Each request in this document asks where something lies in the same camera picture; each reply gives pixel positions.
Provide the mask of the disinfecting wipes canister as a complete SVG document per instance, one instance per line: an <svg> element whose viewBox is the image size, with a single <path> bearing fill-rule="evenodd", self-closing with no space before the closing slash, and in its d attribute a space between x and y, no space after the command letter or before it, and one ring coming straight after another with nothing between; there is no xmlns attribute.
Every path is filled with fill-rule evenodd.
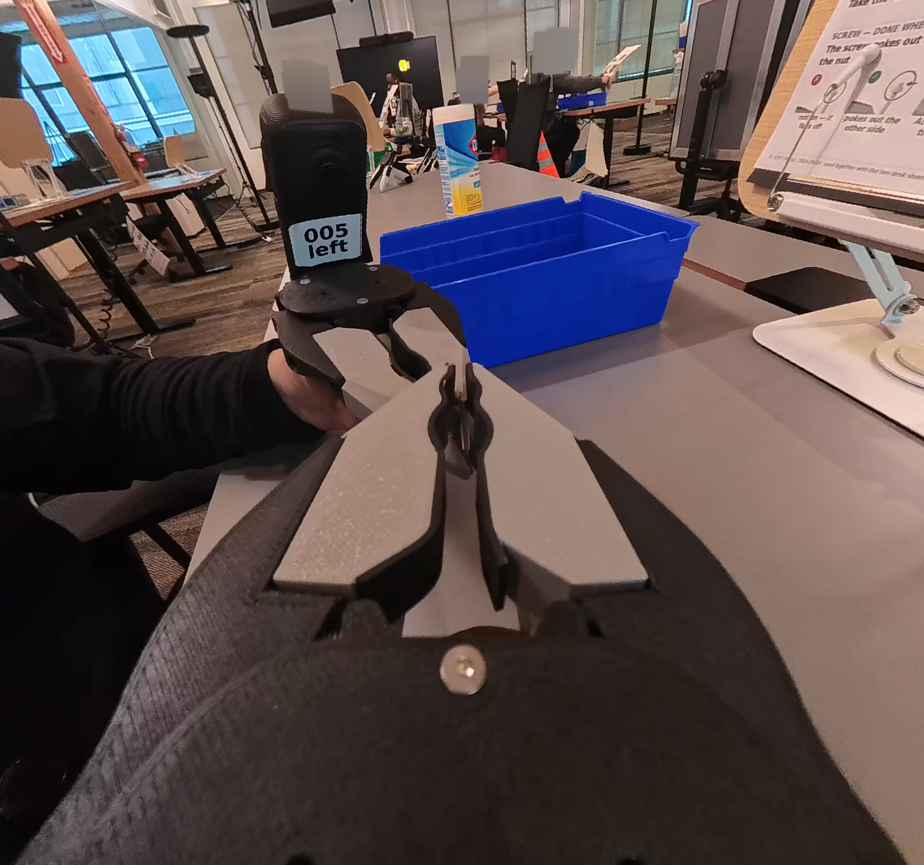
<svg viewBox="0 0 924 865"><path fill-rule="evenodd" d="M457 219L481 212L479 159L469 151L461 122L453 120L449 106L433 110L433 132L446 216Z"/></svg>

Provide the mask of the printed instruction sheet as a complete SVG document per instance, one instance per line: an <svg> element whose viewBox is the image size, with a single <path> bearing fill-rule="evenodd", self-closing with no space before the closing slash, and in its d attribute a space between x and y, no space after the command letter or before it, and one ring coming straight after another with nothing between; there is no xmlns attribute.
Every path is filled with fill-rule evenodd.
<svg viewBox="0 0 924 865"><path fill-rule="evenodd" d="M923 0L838 2L756 161L756 181L772 185L826 87L872 44L882 59L818 113L787 174L922 195Z"/></svg>

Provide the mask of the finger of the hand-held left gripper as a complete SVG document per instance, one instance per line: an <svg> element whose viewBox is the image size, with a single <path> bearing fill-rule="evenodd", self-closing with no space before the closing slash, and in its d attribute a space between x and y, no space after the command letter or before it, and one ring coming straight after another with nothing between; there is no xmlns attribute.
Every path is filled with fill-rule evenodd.
<svg viewBox="0 0 924 865"><path fill-rule="evenodd" d="M429 307L407 310L394 321L396 362L412 376L430 371L444 374L452 367L452 352L465 347Z"/></svg>
<svg viewBox="0 0 924 865"><path fill-rule="evenodd" d="M427 374L431 367L419 355L411 355L411 368L400 372L390 349L371 332L360 329L329 329L314 340L343 376L343 395L357 416L371 416L383 409L431 416L435 391Z"/></svg>

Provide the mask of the black monitor screen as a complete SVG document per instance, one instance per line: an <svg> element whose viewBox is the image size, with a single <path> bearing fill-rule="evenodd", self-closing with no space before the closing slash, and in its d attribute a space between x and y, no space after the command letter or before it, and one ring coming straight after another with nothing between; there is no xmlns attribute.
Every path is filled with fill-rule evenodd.
<svg viewBox="0 0 924 865"><path fill-rule="evenodd" d="M437 41L415 37L410 31L362 38L358 46L336 50L344 82L361 85L379 114L391 89L388 74L412 85L421 109L445 105Z"/></svg>

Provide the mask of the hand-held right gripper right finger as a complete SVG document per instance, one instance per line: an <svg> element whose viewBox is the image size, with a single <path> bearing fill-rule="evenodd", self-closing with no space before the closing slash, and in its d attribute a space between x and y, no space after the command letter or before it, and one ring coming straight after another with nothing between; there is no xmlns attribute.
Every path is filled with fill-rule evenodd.
<svg viewBox="0 0 924 865"><path fill-rule="evenodd" d="M578 440L476 363L466 367L479 563L492 608L644 591L650 575Z"/></svg>

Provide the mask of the wooden top desk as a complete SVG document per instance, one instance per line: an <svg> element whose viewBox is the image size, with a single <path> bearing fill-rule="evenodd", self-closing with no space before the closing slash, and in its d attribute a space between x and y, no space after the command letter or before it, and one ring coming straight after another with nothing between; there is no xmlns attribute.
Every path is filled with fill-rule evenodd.
<svg viewBox="0 0 924 865"><path fill-rule="evenodd" d="M206 267L200 253L191 244L168 201L179 194L191 192L198 197L224 175L223 169L208 173L148 181L131 186L116 181L106 186L66 192L62 197L48 199L21 209L2 213L2 257L38 254L66 240L73 240L109 294L120 302L135 324L135 329L119 340L135 340L159 336L190 327L194 317L158 322L135 293L132 284L103 247L100 235L109 227L129 224L129 205L153 204L167 221L180 247L187 270L176 275L177 281L189 281L231 271L233 266Z"/></svg>

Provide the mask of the person's black clothed body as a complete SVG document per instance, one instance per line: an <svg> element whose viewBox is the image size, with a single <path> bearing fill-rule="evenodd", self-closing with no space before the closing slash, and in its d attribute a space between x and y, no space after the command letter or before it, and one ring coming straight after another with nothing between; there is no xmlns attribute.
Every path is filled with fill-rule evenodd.
<svg viewBox="0 0 924 865"><path fill-rule="evenodd" d="M82 543L2 495L2 863L79 778L165 609L129 539Z"/></svg>

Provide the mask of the black flat pad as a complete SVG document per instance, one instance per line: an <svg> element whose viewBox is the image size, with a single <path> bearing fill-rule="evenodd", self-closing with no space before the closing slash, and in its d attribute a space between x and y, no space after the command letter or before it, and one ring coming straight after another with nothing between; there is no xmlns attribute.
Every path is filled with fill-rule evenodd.
<svg viewBox="0 0 924 865"><path fill-rule="evenodd" d="M750 281L745 284L744 291L794 315L874 297L865 281L815 266Z"/></svg>

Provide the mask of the white document stand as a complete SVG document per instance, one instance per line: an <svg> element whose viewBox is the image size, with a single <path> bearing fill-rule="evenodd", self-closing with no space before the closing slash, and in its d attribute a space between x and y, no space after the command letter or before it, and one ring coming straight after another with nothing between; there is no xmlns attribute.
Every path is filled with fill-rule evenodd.
<svg viewBox="0 0 924 865"><path fill-rule="evenodd" d="M922 197L889 191L796 191L794 178L766 208L782 221L847 245L872 299L757 326L754 340L776 356L906 429L923 435L922 293L897 257L922 260Z"/></svg>

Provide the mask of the large paned window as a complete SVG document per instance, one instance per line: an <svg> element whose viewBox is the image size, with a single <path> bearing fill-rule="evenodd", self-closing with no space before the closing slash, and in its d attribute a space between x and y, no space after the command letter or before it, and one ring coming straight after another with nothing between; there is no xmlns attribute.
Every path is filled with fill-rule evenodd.
<svg viewBox="0 0 924 865"><path fill-rule="evenodd" d="M195 131L191 109L167 56L149 27L84 34L71 45L110 117L142 148ZM52 62L35 42L20 49L22 92L39 117L53 163L76 158L65 136L88 132Z"/></svg>

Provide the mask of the grey partition panel on stand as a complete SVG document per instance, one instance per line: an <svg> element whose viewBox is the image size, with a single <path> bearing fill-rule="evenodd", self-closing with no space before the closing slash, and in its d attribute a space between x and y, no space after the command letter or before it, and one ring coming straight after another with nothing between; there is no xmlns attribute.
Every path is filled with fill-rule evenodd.
<svg viewBox="0 0 924 865"><path fill-rule="evenodd" d="M692 0L668 157L680 210L738 222L732 190L799 0Z"/></svg>

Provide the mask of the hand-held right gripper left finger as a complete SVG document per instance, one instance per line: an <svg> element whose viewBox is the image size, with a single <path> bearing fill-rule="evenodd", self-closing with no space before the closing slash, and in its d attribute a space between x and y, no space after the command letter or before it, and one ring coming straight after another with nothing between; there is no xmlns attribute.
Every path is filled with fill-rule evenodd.
<svg viewBox="0 0 924 865"><path fill-rule="evenodd" d="M442 572L445 448L456 365L445 363L351 429L273 575L281 592L371 601L395 621Z"/></svg>

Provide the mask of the person's left forearm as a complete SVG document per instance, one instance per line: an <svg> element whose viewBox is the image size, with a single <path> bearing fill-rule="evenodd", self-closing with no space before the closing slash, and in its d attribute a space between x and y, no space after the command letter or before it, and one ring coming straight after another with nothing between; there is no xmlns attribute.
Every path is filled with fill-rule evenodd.
<svg viewBox="0 0 924 865"><path fill-rule="evenodd" d="M116 490L313 441L324 431L271 384L275 349L142 361L3 340L2 495Z"/></svg>

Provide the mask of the wooden support post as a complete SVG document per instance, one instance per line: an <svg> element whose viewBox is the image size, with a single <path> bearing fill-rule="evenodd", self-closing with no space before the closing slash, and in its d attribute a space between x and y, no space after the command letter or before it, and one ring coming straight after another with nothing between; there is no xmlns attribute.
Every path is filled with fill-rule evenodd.
<svg viewBox="0 0 924 865"><path fill-rule="evenodd" d="M96 137L109 165L122 182L135 188L146 183L144 175L121 141L117 127L104 107L83 65L47 0L11 0L70 94L82 118Z"/></svg>

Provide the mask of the person's left hand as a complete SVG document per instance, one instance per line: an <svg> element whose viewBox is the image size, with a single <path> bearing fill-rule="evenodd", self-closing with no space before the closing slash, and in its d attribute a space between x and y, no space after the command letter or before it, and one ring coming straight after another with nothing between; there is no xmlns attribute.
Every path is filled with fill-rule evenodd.
<svg viewBox="0 0 924 865"><path fill-rule="evenodd" d="M303 422L324 432L348 432L360 424L339 391L322 379L293 371L282 349L270 352L267 371L278 397Z"/></svg>

